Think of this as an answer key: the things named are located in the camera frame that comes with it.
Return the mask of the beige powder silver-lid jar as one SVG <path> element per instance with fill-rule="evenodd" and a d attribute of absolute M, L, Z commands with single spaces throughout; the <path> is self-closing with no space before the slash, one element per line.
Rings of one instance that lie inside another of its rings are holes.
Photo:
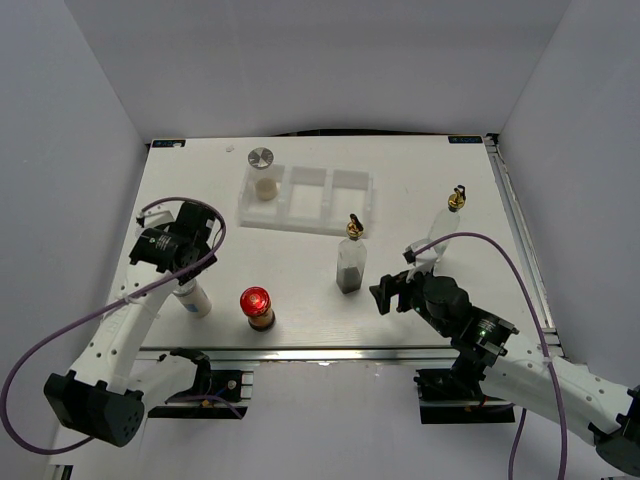
<path fill-rule="evenodd" d="M 261 201 L 271 201 L 278 195 L 276 180 L 271 176 L 274 154 L 267 147 L 256 147 L 248 154 L 248 163 L 256 172 L 254 190 Z"/>

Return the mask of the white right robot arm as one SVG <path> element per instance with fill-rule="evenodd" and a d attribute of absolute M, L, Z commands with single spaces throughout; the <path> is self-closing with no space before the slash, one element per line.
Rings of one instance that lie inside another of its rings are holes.
<path fill-rule="evenodd" d="M 473 305 L 451 277 L 403 271 L 370 287 L 378 311 L 413 311 L 449 340 L 458 356 L 449 370 L 415 378 L 425 400 L 487 397 L 564 423 L 601 459 L 639 474 L 639 391 L 604 380 L 541 345 L 510 322 Z"/>

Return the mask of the white blue-label silver-lid shaker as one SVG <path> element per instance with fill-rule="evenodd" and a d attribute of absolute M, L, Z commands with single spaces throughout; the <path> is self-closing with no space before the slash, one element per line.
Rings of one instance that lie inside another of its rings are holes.
<path fill-rule="evenodd" d="M 173 295 L 196 318 L 202 318 L 211 311 L 211 301 L 196 278 L 178 286 Z"/>

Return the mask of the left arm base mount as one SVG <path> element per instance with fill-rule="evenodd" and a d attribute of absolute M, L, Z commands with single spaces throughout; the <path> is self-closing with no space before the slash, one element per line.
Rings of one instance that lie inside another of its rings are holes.
<path fill-rule="evenodd" d="M 239 367 L 212 364 L 202 351 L 178 348 L 172 358 L 188 359 L 196 366 L 194 385 L 151 409 L 150 419 L 242 420 L 252 397 L 254 373 Z"/>

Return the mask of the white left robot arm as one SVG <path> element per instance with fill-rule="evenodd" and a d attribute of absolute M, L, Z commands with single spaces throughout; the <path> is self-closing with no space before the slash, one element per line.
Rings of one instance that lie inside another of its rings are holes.
<path fill-rule="evenodd" d="M 134 374 L 138 352 L 161 307 L 179 288 L 216 262 L 218 243 L 209 238 L 225 222 L 213 207 L 184 200 L 177 217 L 142 230 L 116 306 L 64 375 L 52 374 L 44 395 L 60 423 L 96 440 L 123 447 L 136 435 L 146 413 L 174 396 L 205 396 L 211 387 L 209 358 L 176 348 L 147 372 Z"/>

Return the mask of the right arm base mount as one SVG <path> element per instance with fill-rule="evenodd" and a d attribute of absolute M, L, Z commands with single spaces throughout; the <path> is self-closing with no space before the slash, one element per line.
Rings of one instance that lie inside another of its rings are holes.
<path fill-rule="evenodd" d="M 446 369 L 421 369 L 414 376 L 422 425 L 509 424 L 514 405 L 478 389 L 456 385 Z"/>

